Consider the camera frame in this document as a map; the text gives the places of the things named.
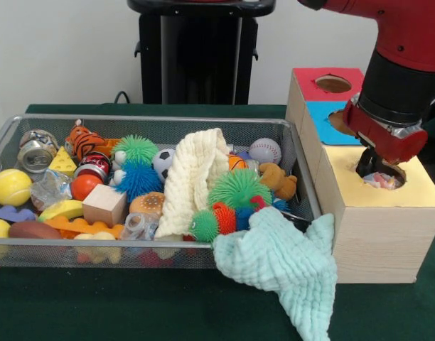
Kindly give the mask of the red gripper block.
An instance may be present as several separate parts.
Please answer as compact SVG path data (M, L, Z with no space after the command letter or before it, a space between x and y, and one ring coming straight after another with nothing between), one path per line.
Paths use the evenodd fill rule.
M360 177L373 173L390 175L390 167L383 161L388 164L409 161L423 149L428 134L420 123L395 127L373 119L358 104L359 96L351 97L343 112L344 124L366 147L355 171Z

